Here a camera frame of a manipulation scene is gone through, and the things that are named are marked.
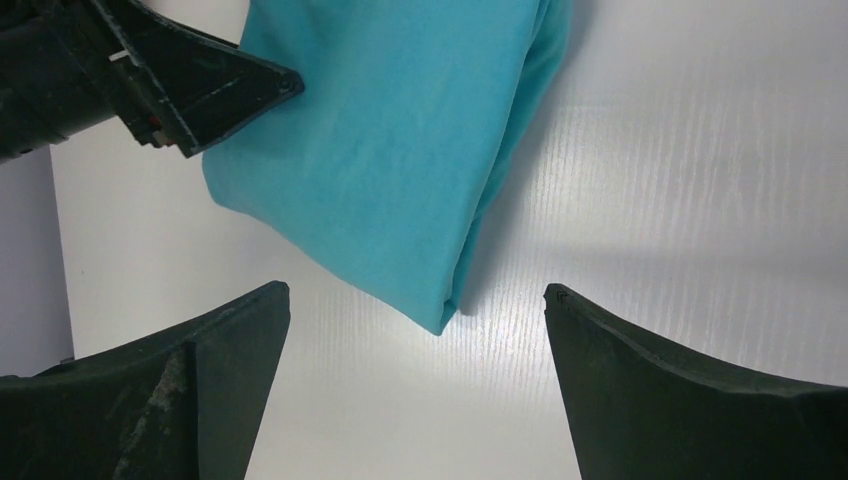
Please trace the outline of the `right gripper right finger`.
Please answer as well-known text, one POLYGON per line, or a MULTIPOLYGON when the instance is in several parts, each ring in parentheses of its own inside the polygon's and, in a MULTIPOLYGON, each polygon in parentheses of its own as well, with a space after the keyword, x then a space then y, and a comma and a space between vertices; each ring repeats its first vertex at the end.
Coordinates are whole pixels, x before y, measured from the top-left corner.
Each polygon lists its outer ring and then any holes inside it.
POLYGON ((847 391, 702 354, 561 285, 545 320, 585 479, 843 479, 847 391))

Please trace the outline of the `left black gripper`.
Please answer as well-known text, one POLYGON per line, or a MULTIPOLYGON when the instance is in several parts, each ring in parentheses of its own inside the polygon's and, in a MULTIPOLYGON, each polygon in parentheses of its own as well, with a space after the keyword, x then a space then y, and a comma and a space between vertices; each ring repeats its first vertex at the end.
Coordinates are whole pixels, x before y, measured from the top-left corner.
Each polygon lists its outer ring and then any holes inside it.
POLYGON ((140 1, 1 4, 1 160, 113 117, 187 158, 303 93, 300 74, 140 1))

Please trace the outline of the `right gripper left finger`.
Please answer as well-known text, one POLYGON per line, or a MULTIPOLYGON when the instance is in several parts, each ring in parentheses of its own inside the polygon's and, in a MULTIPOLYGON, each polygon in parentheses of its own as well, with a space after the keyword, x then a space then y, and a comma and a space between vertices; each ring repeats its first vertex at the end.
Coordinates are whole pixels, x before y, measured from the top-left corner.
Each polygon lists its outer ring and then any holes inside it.
POLYGON ((5 479, 242 479, 290 324, 272 281, 119 347, 1 380, 5 479))

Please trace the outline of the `turquoise t-shirt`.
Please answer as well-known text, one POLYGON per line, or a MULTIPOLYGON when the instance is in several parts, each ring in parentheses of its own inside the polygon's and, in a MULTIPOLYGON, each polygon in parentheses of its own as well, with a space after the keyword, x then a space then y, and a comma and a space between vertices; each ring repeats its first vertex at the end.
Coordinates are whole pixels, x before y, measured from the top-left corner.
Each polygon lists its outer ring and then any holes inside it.
POLYGON ((568 1, 254 1, 302 94, 206 151, 211 198, 438 335, 565 56, 568 1))

